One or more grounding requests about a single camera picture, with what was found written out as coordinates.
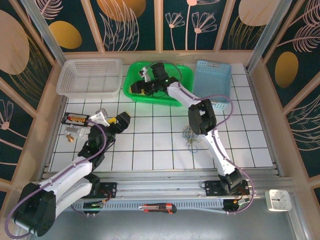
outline gray floor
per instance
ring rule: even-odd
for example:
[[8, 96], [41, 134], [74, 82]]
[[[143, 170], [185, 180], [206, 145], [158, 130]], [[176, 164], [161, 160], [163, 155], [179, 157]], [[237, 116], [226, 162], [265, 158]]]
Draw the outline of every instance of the gray floor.
[[65, 211], [43, 237], [29, 240], [295, 240], [287, 212], [256, 199], [237, 215], [180, 210], [176, 214], [104, 211], [86, 218]]

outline white tile floor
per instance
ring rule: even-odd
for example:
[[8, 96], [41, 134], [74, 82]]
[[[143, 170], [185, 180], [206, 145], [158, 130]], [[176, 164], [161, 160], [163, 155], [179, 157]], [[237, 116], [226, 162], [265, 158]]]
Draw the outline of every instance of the white tile floor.
[[[195, 69], [195, 64], [188, 64]], [[123, 69], [123, 80], [129, 66]], [[232, 83], [230, 96], [234, 103], [233, 116], [218, 127], [219, 136], [229, 157], [239, 167], [272, 167], [262, 126], [257, 114], [255, 102], [242, 64], [232, 64]], [[124, 111], [132, 116], [129, 128], [116, 136], [114, 147], [105, 153], [105, 159], [95, 170], [136, 171], [136, 170], [172, 170], [172, 169], [213, 169], [215, 167], [208, 147], [204, 141], [196, 142], [192, 153], [182, 137], [183, 128], [188, 124], [188, 109], [133, 102], [120, 90], [117, 99], [69, 99], [66, 111], [93, 115], [105, 108], [110, 117]], [[217, 122], [221, 122], [230, 113], [214, 110]], [[65, 126], [61, 126], [56, 141], [51, 172], [58, 172], [69, 164], [82, 149], [86, 139], [79, 138], [68, 142], [64, 135]]]

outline dark teal wallpaper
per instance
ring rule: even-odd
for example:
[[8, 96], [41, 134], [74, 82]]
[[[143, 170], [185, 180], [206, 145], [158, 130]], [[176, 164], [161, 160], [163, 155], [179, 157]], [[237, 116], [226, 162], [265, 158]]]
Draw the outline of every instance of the dark teal wallpaper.
[[163, 1], [163, 50], [213, 50], [226, 0]]
[[235, 0], [221, 50], [253, 50], [278, 0]]
[[315, 193], [316, 199], [318, 199], [318, 203], [320, 205], [320, 187], [314, 188], [314, 193]]
[[0, 90], [0, 179], [11, 181], [33, 118]]
[[35, 1], [63, 52], [98, 51], [81, 0]]
[[8, 1], [0, 22], [0, 78], [37, 109], [52, 65]]
[[265, 56], [267, 55], [270, 47], [271, 47], [272, 44], [274, 43], [275, 38], [277, 37], [277, 35], [278, 35], [279, 32], [281, 31], [283, 25], [285, 24], [287, 18], [289, 17], [289, 15], [290, 15], [292, 9], [294, 8], [294, 6], [296, 5], [297, 1], [298, 1], [298, 0], [292, 0], [288, 11], [285, 13], [285, 15], [284, 15], [284, 17], [283, 17], [280, 25], [278, 26], [277, 30], [275, 31], [275, 33], [274, 33], [272, 39], [270, 40], [269, 44], [268, 44], [268, 45], [266, 46], [266, 48], [265, 48], [265, 50], [264, 50], [264, 52], [263, 52], [263, 54], [262, 54], [262, 57], [263, 57], [263, 58], [265, 58]]
[[320, 85], [286, 118], [309, 177], [320, 175]]
[[154, 0], [90, 0], [106, 51], [156, 50]]
[[0, 210], [4, 204], [7, 193], [5, 191], [0, 191]]
[[306, 0], [266, 63], [282, 106], [320, 71], [320, 2]]

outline white plastic basket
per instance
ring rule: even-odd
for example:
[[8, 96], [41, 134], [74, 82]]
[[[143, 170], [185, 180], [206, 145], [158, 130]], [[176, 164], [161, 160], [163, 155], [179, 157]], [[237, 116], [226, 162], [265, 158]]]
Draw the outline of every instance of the white plastic basket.
[[56, 93], [72, 99], [116, 98], [122, 74], [119, 58], [70, 59], [63, 65]]

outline blue plastic basket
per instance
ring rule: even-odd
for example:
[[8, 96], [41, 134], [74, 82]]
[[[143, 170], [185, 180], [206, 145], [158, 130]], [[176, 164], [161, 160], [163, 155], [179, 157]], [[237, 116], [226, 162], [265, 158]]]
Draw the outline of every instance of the blue plastic basket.
[[[226, 63], [199, 60], [196, 64], [193, 93], [205, 98], [210, 95], [230, 97], [231, 65]], [[225, 109], [229, 101], [223, 97], [210, 98], [212, 107]]]

